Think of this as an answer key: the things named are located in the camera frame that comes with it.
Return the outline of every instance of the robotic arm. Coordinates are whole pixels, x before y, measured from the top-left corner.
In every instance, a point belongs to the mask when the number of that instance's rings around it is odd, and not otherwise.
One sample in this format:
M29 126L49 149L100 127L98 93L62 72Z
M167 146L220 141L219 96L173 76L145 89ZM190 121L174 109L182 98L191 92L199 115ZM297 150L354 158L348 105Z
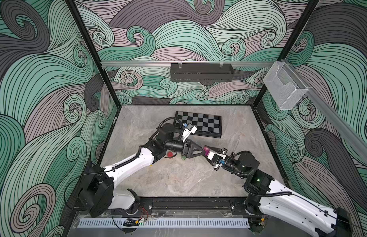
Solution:
M223 168L242 179L246 179L243 188L249 193L245 207L251 215L270 215L294 225L314 237L352 236L348 213L320 205L284 186L270 175L258 169L259 162L249 151L231 153L227 149L201 147L190 139L197 128L191 124L181 124L179 136L174 138L174 123L165 119L149 141L140 146L138 152L118 163L101 168L93 166L91 175L84 176L79 198L90 210L92 217L102 214L106 209L123 209L135 213L140 198L128 189L113 194L114 188L124 179L149 166L166 154L167 150L180 152L186 158L204 156L215 170Z

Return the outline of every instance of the enclosure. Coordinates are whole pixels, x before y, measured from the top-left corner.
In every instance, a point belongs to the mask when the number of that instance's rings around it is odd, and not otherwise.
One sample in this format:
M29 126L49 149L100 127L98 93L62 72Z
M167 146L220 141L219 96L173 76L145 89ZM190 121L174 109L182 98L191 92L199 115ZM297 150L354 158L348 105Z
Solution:
M263 83L276 61L308 89L290 110ZM172 63L230 63L234 75L175 82ZM176 111L221 116L221 138L190 138L251 151L367 237L364 0L0 1L0 236L67 236L76 211L63 195L77 205L81 179L67 185L136 153ZM230 200L247 196L243 183L177 155L119 189Z

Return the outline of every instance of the metal rail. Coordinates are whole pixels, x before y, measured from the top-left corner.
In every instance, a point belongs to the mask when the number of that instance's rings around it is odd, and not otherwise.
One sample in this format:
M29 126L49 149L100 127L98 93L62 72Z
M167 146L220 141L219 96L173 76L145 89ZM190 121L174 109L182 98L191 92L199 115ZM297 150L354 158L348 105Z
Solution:
M274 61L147 61L147 60L130 60L130 61L101 61L103 67L170 67L172 63L218 63L219 66L224 63L230 63L233 67L254 67L254 68L270 68Z

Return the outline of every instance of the transparent mesh holder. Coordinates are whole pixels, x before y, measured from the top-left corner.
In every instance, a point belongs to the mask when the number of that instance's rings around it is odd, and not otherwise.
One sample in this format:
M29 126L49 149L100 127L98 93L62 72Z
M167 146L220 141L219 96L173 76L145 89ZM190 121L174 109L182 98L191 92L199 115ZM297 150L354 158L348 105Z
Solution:
M308 91L294 68L275 62L263 80L280 110L290 110Z

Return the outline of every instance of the red wire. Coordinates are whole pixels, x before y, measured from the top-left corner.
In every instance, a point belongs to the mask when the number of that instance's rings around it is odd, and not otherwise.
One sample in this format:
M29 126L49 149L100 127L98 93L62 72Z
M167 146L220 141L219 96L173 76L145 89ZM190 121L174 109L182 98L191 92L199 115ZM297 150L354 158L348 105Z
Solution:
M139 220L141 220L143 217L144 217L144 207L139 207L139 208L142 208L142 216L140 217L140 219Z
M144 210L145 210L145 208L144 207L142 207ZM147 210L145 210L146 212L147 212L147 219L146 220L148 220L148 216L149 216L149 213L148 213L148 211Z

